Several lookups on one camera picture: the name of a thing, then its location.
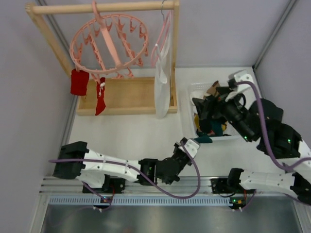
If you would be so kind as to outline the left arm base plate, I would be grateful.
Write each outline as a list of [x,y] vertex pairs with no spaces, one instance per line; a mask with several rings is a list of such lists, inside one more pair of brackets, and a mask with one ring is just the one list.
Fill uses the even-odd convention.
[[101,188],[92,188],[99,194],[121,194],[125,190],[125,179],[108,178]]

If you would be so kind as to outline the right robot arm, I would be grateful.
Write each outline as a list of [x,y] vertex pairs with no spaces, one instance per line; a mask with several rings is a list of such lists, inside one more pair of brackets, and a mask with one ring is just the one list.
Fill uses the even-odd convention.
[[[261,131],[258,101],[249,109],[240,103],[244,94],[226,101],[224,96],[216,98],[217,114],[225,118],[247,141],[259,141],[257,149],[268,154]],[[282,123],[283,110],[266,99],[260,100],[268,137],[275,160],[281,163],[284,173],[253,172],[242,168],[231,169],[227,185],[233,189],[280,192],[300,202],[311,203],[311,150],[301,135],[291,126]]]

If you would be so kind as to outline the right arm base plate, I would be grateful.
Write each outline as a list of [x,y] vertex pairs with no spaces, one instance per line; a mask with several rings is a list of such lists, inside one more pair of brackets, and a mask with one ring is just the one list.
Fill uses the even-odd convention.
[[227,178],[213,178],[210,180],[212,193],[223,198],[229,198],[235,194],[243,194],[242,189],[231,187],[227,184]]

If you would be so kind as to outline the dark green sock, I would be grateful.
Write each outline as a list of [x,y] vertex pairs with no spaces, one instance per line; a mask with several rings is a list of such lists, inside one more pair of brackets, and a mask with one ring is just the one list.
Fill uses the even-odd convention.
[[200,144],[209,144],[213,142],[209,136],[200,136],[200,137],[195,138],[194,140]]

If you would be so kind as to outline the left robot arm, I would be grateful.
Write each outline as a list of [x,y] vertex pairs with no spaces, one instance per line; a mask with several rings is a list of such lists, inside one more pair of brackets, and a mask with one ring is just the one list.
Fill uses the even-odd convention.
[[173,155],[163,160],[124,160],[95,152],[86,142],[78,141],[62,146],[52,175],[65,180],[78,179],[94,189],[103,188],[108,176],[141,185],[158,180],[172,184],[180,180],[179,173],[192,164],[199,148],[194,139],[183,138],[175,143]]

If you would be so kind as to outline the red sock plain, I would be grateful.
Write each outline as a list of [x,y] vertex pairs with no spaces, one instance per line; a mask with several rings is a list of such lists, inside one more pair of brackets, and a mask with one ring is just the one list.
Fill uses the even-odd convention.
[[76,96],[85,96],[87,92],[87,84],[89,81],[89,73],[73,69],[71,71],[70,93]]

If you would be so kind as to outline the brown striped green sock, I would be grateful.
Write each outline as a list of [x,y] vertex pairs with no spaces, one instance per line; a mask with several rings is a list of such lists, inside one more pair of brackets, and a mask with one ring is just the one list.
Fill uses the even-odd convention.
[[220,96],[227,95],[229,93],[229,90],[230,90],[229,87],[221,86],[220,83],[216,81],[206,91],[206,93],[204,94],[204,97],[213,96],[213,97],[218,98]]

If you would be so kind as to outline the red sock with trim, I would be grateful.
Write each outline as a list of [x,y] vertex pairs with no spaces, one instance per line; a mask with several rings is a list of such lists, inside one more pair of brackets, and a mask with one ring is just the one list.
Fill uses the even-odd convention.
[[100,78],[100,83],[96,86],[97,93],[97,105],[95,108],[95,115],[98,116],[101,114],[106,108],[106,104],[104,101],[104,92],[105,92],[105,77]]

